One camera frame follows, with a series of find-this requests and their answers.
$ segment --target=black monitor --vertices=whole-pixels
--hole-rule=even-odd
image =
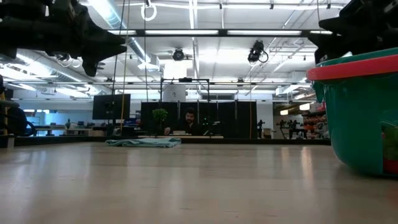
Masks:
[[[127,119],[130,117],[130,94],[124,95],[123,118],[122,103],[123,95],[94,96],[93,120],[96,119]]]

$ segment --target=wooden floor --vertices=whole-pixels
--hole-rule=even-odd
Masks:
[[[398,223],[398,181],[329,146],[101,143],[0,154],[0,223]]]

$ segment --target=teal towel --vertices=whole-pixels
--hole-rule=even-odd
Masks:
[[[145,139],[124,139],[106,140],[108,146],[123,147],[174,147],[181,144],[181,139],[177,138],[145,138]]]

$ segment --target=red bin rim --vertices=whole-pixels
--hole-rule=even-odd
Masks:
[[[398,72],[398,55],[312,68],[307,72],[307,79],[332,80],[394,72]]]

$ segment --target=dark hair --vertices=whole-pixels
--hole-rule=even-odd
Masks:
[[[185,115],[187,115],[187,113],[193,114],[193,116],[195,116],[195,109],[193,109],[193,108],[188,108],[188,109],[185,111]]]

